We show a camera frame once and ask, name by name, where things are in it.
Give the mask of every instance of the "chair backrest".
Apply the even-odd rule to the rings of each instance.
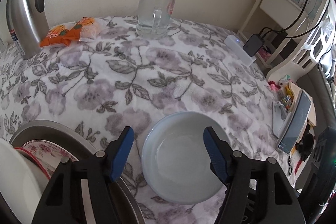
[[[326,9],[328,9],[327,0],[322,0],[310,28],[320,21]],[[323,28],[324,23],[328,20],[330,20],[330,15],[326,13],[318,27],[304,35],[295,50],[283,62],[268,72],[266,80],[278,82],[285,75],[290,75],[291,79],[296,82],[298,78],[307,74],[333,43],[335,30],[328,33],[326,28]]]

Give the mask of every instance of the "metal screw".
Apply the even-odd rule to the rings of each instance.
[[[276,163],[277,163],[277,160],[276,160],[275,158],[273,158],[273,157],[269,157],[269,158],[268,158],[268,162],[269,162],[270,164],[276,164]]]
[[[102,158],[104,156],[105,156],[105,151],[100,150],[96,153],[96,157],[98,157],[98,158]]]
[[[240,151],[238,151],[238,150],[235,150],[235,151],[233,151],[233,156],[235,156],[236,158],[240,158],[243,154],[240,152]]]
[[[66,164],[70,159],[68,157],[62,157],[61,163]]]

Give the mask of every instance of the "thermos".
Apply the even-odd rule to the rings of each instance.
[[[7,0],[6,18],[12,39],[24,60],[41,51],[39,43],[49,31],[44,0]]]

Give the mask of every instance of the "glass mug handle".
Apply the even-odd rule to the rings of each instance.
[[[161,9],[156,8],[153,13],[153,25],[151,32],[156,33],[161,22],[161,15],[162,15]]]

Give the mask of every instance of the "red rim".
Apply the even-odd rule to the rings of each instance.
[[[39,168],[41,169],[43,174],[46,175],[47,179],[50,180],[50,176],[49,176],[48,172],[45,170],[45,168],[42,166],[42,164],[38,161],[38,159],[31,152],[29,152],[28,150],[25,150],[22,147],[14,147],[14,149],[21,150],[21,151],[27,153],[29,155],[29,157],[31,157],[34,160],[34,162],[39,166]]]

